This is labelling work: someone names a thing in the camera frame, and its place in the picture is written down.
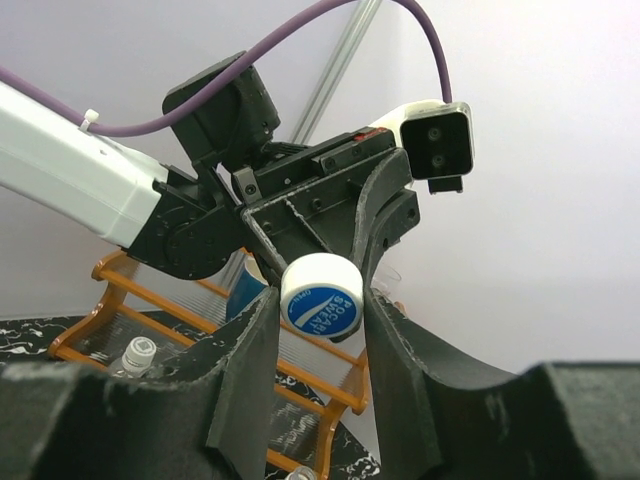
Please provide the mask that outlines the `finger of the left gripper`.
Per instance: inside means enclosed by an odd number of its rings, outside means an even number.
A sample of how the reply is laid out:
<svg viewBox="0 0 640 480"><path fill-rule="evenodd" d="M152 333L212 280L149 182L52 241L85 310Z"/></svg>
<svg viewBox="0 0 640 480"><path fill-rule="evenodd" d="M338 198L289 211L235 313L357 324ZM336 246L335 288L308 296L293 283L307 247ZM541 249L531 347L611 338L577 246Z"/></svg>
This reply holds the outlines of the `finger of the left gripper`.
<svg viewBox="0 0 640 480"><path fill-rule="evenodd" d="M395 148L380 155L379 162L368 174L358 195L349 259L358 267L364 288L369 285L372 276L368 255L376 218L410 179L411 171L407 153L403 149Z"/></svg>
<svg viewBox="0 0 640 480"><path fill-rule="evenodd" d="M240 219L249 250L257 255L268 282L279 287L286 268L300 257L293 215L285 207L245 208Z"/></svg>

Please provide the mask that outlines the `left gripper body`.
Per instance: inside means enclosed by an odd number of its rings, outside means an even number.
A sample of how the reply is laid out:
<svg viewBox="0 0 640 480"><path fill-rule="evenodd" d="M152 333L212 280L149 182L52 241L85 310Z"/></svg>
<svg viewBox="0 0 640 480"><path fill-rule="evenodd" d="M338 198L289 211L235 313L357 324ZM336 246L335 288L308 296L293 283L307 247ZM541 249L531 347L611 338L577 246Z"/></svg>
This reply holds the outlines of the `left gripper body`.
<svg viewBox="0 0 640 480"><path fill-rule="evenodd" d="M335 137L275 164L264 197L243 209L285 207L293 215L300 257L325 252L349 259L358 195L380 155L395 148L394 135L385 128ZM368 255L371 272L381 255L420 221L417 195L407 185L376 218ZM251 252L240 222L240 244Z"/></svg>

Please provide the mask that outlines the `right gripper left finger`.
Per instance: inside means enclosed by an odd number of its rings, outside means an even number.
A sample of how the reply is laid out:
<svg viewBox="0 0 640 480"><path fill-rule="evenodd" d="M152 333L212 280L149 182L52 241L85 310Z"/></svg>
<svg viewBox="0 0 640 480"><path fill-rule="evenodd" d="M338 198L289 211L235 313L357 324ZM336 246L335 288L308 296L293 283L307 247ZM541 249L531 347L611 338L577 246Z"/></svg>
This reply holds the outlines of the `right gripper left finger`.
<svg viewBox="0 0 640 480"><path fill-rule="evenodd" d="M269 441L279 294L216 332L117 378L70 362L1 370L5 479L260 479Z"/></svg>

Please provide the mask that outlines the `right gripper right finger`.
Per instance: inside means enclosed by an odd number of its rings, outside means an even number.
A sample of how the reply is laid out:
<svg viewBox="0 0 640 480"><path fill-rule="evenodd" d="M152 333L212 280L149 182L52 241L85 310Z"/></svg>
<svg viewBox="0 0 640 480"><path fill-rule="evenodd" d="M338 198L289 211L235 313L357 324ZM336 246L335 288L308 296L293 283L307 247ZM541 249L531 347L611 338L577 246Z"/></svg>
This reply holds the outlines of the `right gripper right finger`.
<svg viewBox="0 0 640 480"><path fill-rule="evenodd" d="M512 374L384 296L364 326L386 479L635 479L639 366L543 362Z"/></svg>

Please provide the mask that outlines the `white bottle cap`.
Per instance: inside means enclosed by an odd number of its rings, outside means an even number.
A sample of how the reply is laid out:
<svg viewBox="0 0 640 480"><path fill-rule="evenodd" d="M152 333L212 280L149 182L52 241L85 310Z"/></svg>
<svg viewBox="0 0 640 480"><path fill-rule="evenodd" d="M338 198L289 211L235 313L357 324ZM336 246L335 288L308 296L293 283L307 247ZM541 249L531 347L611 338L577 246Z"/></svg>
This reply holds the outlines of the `white bottle cap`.
<svg viewBox="0 0 640 480"><path fill-rule="evenodd" d="M340 340L359 328L364 283L358 267L333 253L312 253L294 260L280 286L282 319L294 332Z"/></svg>
<svg viewBox="0 0 640 480"><path fill-rule="evenodd" d="M155 358L156 344L147 337L135 337L126 347L122 356L122 364L130 373L142 373L148 369Z"/></svg>

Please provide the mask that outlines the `clear plastic bottle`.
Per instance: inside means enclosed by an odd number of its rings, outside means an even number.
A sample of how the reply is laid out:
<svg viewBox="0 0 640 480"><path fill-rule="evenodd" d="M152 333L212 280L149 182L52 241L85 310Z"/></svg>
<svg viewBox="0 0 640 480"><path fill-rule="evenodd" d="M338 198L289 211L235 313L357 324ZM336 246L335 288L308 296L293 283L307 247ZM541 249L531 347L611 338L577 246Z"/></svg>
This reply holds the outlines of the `clear plastic bottle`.
<svg viewBox="0 0 640 480"><path fill-rule="evenodd" d="M317 480L316 472L307 466L298 466L289 472L285 480Z"/></svg>
<svg viewBox="0 0 640 480"><path fill-rule="evenodd" d="M140 378L152 365L157 352L153 340L138 336L133 338L107 369L111 376L122 378Z"/></svg>

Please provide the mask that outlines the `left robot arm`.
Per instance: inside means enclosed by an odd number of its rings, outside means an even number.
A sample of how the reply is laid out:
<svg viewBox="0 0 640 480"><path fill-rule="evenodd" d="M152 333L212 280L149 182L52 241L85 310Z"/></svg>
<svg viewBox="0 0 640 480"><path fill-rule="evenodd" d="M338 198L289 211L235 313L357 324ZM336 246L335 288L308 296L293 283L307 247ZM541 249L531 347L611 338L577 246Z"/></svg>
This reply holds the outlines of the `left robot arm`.
<svg viewBox="0 0 640 480"><path fill-rule="evenodd" d="M173 125L192 172L1 88L1 184L86 227L171 277L200 280L239 249L279 284L300 257L327 253L370 278L420 220L409 159L391 131L363 127L316 146L277 142L280 120L253 66L233 55L171 90L173 113L221 89Z"/></svg>

